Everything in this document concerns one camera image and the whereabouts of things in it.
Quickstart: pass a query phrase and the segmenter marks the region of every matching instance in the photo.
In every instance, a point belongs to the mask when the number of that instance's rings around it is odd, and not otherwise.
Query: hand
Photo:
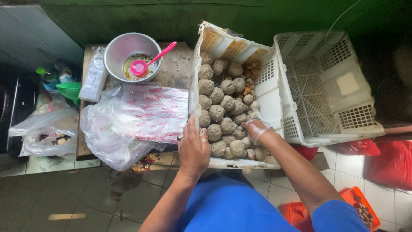
[[[197,134],[194,116],[191,116],[183,128],[183,138],[178,143],[180,169],[184,175],[199,179],[206,171],[210,161],[210,147],[207,130],[203,128]]]
[[[272,127],[266,122],[256,119],[248,119],[246,122],[242,122],[242,126],[248,130],[248,137],[250,141],[257,145],[265,145],[270,141],[273,141],[278,135]]]

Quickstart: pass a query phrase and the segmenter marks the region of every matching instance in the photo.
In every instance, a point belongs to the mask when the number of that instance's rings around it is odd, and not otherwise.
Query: aluminum pot
[[[151,37],[140,33],[126,33],[114,38],[106,47],[103,56],[104,66],[111,77],[126,84],[150,82],[160,70],[163,58],[155,61],[156,70],[148,77],[140,80],[128,80],[123,73],[123,64],[135,54],[146,54],[152,58],[161,52],[159,45]]]

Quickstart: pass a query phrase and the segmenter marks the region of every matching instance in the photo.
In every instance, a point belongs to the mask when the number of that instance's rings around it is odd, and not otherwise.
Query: cable
[[[325,36],[325,43],[326,43],[327,45],[329,45],[329,46],[335,46],[337,43],[339,43],[339,42],[345,37],[346,32],[343,34],[342,38],[340,38],[340,40],[337,41],[335,44],[333,44],[333,45],[328,44],[328,35],[329,35],[330,30],[332,30],[332,28],[333,28],[333,26],[336,24],[336,22],[337,22],[346,12],[348,12],[348,10],[350,10],[352,7],[354,7],[354,6],[355,6],[356,4],[358,4],[360,1],[362,1],[362,0],[358,0],[358,1],[355,2],[353,5],[351,5],[348,9],[346,9],[346,10],[336,19],[336,21],[332,24],[332,26],[329,28],[329,30],[328,30],[328,32],[326,33],[326,36]]]

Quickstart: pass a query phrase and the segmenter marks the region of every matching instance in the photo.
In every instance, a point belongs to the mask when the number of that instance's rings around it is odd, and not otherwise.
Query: table
[[[160,48],[163,50],[169,46],[171,42],[158,43]],[[84,58],[83,58],[83,69],[82,69],[82,82],[86,78],[87,70],[89,69],[90,60],[93,58],[92,46],[96,45],[86,45],[84,48]],[[191,70],[191,59],[193,57],[193,51],[187,46],[186,42],[178,42],[176,46],[167,54],[163,56],[162,65],[160,71],[154,77],[154,81],[162,87],[170,88],[180,88],[189,89],[192,84],[192,78],[190,76]],[[103,90],[111,89],[120,85],[120,82],[111,78],[110,76],[106,79],[106,84]],[[86,102],[84,100],[80,101],[79,116],[82,114],[82,110],[94,103]],[[168,145],[164,152],[177,151],[177,145]],[[152,150],[150,153],[158,153],[157,150]],[[77,137],[77,152],[76,160],[85,161],[96,159],[96,156],[92,154],[90,149],[87,147],[85,141],[85,135],[80,129]]]

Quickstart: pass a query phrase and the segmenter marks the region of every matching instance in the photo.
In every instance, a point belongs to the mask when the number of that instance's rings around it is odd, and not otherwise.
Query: pink ladle
[[[152,59],[148,64],[142,59],[138,59],[133,61],[130,64],[130,71],[134,75],[140,75],[144,73],[147,69],[148,66],[150,66],[153,62],[155,62],[157,59],[160,57],[164,56],[166,53],[168,53],[172,48],[176,45],[176,42],[171,43],[167,48],[165,48],[163,51],[161,51],[155,58]]]

